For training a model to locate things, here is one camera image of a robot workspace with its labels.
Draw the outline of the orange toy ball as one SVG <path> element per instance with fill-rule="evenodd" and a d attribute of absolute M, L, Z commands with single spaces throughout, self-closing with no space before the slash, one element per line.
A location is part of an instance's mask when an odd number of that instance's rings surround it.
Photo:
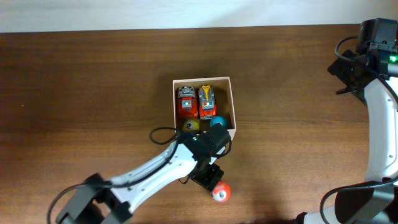
<path fill-rule="evenodd" d="M 219 181 L 211 192 L 211 196 L 217 202 L 227 202 L 231 196 L 231 188 L 226 182 Z"/>

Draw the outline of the yellow toy ball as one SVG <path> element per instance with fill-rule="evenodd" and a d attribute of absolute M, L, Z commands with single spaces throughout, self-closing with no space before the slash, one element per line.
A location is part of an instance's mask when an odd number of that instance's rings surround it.
<path fill-rule="evenodd" d="M 200 130 L 200 120 L 199 119 L 187 119 L 183 126 L 182 129 L 184 131 L 199 131 Z"/>

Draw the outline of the blue toy ball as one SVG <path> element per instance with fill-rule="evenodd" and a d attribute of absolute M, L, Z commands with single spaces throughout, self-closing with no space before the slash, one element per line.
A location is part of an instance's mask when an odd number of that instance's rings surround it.
<path fill-rule="evenodd" d="M 214 116 L 210 119 L 210 127 L 213 127 L 216 124 L 220 124 L 224 128 L 228 129 L 228 121 L 223 116 Z"/>

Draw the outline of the red toy truck grey top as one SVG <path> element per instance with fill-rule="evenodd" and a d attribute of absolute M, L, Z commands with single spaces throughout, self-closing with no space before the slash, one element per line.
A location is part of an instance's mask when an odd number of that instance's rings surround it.
<path fill-rule="evenodd" d="M 184 86 L 178 89 L 178 117 L 197 118 L 198 104 L 195 88 Z"/>

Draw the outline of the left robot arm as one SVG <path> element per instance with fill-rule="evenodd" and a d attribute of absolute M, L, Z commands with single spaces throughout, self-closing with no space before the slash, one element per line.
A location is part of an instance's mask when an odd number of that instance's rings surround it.
<path fill-rule="evenodd" d="M 166 144 L 164 152 L 137 169 L 109 180 L 94 174 L 62 191 L 75 194 L 56 223 L 129 223 L 142 203 L 182 177 L 208 190 L 217 202 L 229 199 L 230 187 L 222 182 L 224 172 L 215 163 L 231 150 L 229 131 L 216 127 L 205 133 L 176 131 Z"/>

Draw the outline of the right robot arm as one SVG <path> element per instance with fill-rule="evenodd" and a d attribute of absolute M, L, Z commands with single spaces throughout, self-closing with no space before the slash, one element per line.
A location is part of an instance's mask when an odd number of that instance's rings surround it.
<path fill-rule="evenodd" d="M 347 50 L 330 73 L 361 93 L 369 113 L 365 181 L 327 192 L 318 212 L 295 223 L 397 223 L 397 53 Z"/>

